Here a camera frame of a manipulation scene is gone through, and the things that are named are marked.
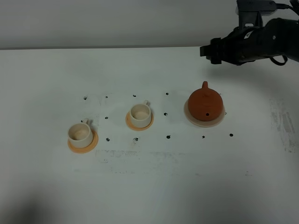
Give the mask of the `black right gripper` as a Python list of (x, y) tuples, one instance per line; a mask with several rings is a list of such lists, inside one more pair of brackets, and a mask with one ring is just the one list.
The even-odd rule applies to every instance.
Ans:
[(264, 59), (264, 28), (235, 28), (227, 37), (213, 38), (209, 45), (200, 47), (200, 56), (205, 56), (211, 64), (227, 62), (234, 65)]

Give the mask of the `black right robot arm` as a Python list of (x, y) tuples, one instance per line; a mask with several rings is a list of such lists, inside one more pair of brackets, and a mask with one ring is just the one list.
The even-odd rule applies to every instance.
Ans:
[(261, 59), (270, 59), (276, 65), (285, 65), (288, 59), (299, 60), (299, 22), (276, 18), (264, 27), (236, 27), (225, 38), (214, 38), (200, 47), (200, 55), (212, 64), (227, 62), (243, 65)]

